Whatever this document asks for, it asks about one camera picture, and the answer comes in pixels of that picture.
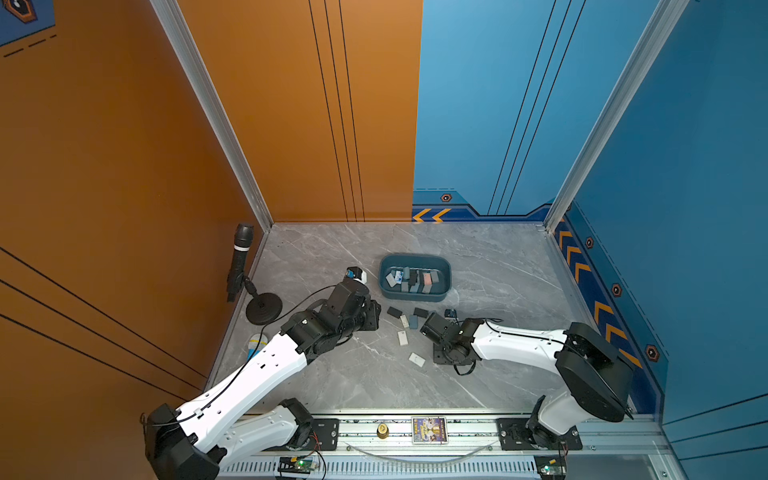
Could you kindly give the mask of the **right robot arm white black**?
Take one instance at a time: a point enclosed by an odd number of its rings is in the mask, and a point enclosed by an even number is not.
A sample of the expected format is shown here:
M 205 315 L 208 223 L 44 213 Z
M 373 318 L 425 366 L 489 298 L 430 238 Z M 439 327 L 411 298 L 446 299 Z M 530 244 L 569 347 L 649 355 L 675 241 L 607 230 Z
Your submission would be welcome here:
M 437 361 L 466 374 L 483 360 L 508 361 L 559 375 L 564 386 L 540 397 L 524 431 L 539 447 L 552 444 L 590 418 L 620 423 L 631 417 L 629 396 L 636 366 L 587 324 L 535 331 L 488 318 L 461 323 L 432 314 L 421 327 Z

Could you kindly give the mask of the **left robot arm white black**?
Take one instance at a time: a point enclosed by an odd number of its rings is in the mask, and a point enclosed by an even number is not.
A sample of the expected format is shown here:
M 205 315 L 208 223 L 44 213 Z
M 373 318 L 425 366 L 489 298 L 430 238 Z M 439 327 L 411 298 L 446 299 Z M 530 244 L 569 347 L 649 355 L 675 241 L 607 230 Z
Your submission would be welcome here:
M 145 456 L 159 479 L 214 479 L 220 471 L 275 447 L 309 442 L 312 415 L 286 399 L 253 418 L 246 413 L 282 382 L 357 331 L 379 327 L 380 304 L 367 295 L 334 296 L 297 312 L 237 371 L 178 408 L 144 417 Z

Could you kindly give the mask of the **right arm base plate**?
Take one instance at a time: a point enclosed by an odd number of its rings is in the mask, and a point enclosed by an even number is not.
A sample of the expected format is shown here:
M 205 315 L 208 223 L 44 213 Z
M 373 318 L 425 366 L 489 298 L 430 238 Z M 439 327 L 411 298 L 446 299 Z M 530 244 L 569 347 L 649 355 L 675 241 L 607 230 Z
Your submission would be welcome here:
M 540 425 L 532 428 L 523 418 L 499 418 L 496 420 L 498 439 L 503 451 L 512 450 L 564 450 L 583 449 L 576 426 L 564 435 L 557 435 Z

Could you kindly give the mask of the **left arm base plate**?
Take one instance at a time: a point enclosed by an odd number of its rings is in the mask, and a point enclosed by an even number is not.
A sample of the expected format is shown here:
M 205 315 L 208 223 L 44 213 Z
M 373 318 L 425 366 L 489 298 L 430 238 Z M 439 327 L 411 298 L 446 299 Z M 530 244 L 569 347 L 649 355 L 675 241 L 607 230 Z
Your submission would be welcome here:
M 339 440 L 339 420 L 335 418 L 313 419 L 298 427 L 285 445 L 288 450 L 335 451 Z

